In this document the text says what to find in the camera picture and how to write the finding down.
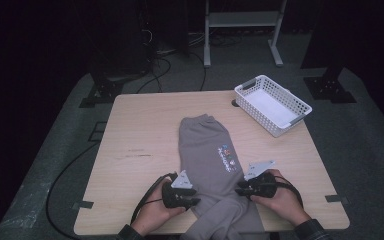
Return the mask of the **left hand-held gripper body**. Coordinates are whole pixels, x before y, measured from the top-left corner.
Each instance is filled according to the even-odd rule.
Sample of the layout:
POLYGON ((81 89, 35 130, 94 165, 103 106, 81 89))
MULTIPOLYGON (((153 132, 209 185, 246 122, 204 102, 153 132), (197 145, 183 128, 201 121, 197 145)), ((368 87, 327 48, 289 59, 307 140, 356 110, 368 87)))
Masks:
POLYGON ((185 171, 169 173, 170 182, 165 182, 162 186, 162 200, 166 208, 182 207, 183 199, 191 199, 192 196, 183 196, 181 189, 193 189, 185 171))

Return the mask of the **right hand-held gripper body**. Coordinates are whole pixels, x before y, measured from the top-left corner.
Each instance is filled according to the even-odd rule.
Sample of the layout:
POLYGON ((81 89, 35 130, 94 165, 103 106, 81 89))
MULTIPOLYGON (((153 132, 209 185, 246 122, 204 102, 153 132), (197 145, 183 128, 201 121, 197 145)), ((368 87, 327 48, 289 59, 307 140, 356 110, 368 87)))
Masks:
POLYGON ((276 180, 273 174, 269 172, 269 169, 275 164, 274 160, 266 162, 250 163, 248 171, 244 175, 245 181, 255 181, 255 188, 244 188, 254 190, 256 196, 272 198, 277 187, 275 186, 276 180))

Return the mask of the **grey pants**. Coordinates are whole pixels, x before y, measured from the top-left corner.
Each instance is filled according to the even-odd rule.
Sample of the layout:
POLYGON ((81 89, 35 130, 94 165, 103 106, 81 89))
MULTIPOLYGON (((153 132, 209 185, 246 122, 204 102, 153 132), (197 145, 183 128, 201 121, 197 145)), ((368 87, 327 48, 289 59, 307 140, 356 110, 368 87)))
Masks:
POLYGON ((256 205, 235 192, 243 170, 227 129, 207 114, 185 118, 179 154, 200 202, 181 240, 269 240, 256 205))

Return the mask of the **white plastic basket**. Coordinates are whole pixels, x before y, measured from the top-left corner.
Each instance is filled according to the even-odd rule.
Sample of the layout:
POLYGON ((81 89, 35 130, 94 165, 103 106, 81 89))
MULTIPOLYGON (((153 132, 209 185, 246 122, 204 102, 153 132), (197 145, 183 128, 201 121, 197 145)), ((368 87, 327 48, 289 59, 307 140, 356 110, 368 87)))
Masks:
POLYGON ((312 112, 312 107, 266 75, 234 88, 235 103, 273 137, 280 137, 312 112))

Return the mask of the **person's left hand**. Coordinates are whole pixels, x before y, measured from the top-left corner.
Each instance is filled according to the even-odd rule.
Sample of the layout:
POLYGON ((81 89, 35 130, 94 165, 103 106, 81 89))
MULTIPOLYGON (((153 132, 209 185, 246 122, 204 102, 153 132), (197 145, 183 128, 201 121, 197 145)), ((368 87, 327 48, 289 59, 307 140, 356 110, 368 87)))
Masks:
POLYGON ((184 207, 165 207, 162 200, 162 187, 166 182, 170 182, 170 180, 165 178, 155 187, 140 209, 136 219, 130 224, 142 237, 156 231, 167 221, 186 211, 184 207))

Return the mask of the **person's right hand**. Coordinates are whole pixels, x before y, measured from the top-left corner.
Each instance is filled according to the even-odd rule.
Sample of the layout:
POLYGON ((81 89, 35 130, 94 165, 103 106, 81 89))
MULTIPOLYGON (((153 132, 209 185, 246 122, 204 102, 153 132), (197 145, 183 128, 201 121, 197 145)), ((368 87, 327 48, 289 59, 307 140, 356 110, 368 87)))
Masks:
POLYGON ((275 212, 279 217, 288 221, 293 227, 297 227, 311 219, 305 212, 297 195, 288 188, 278 188, 272 198, 255 195, 251 195, 250 198, 254 203, 260 204, 275 212))

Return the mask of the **grey tape strip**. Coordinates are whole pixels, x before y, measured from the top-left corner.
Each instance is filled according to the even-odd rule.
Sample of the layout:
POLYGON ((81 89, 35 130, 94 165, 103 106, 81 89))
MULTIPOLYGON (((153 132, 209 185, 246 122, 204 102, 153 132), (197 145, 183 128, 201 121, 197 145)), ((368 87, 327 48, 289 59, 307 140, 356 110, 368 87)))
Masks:
POLYGON ((86 208, 86 209, 92 209, 94 202, 90 201, 79 201, 75 202, 72 205, 73 210, 79 210, 81 208, 86 208))
POLYGON ((346 197, 341 197, 340 195, 326 195, 325 199, 328 203, 333 203, 333 202, 340 202, 343 205, 348 205, 350 202, 348 198, 346 197))

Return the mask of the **black stand base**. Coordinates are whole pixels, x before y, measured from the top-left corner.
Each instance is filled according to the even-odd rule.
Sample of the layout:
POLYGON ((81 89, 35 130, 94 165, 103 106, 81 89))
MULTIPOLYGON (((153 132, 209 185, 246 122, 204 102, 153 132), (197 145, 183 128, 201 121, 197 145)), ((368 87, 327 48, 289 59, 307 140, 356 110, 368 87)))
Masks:
POLYGON ((328 67, 322 76, 305 77, 304 82, 315 100, 330 100, 334 104, 355 103, 353 95, 339 82, 342 67, 328 67))
POLYGON ((106 77, 92 77, 93 85, 86 97, 81 100, 80 108, 93 108, 97 104, 113 103, 115 98, 121 94, 124 82, 121 80, 111 81, 106 77))

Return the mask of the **white metal stand frame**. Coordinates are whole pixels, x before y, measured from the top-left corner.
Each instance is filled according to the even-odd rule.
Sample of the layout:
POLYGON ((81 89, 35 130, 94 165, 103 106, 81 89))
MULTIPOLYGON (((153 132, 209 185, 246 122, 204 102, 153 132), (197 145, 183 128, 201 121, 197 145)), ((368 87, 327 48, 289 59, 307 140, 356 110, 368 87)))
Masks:
POLYGON ((274 33, 272 38, 268 40, 268 45, 275 65, 277 67, 282 67, 284 63, 277 49, 277 41, 287 2, 288 0, 281 0, 281 5, 276 11, 211 12, 209 10, 209 0, 206 0, 203 66, 211 66, 210 30, 212 28, 273 27, 274 33))

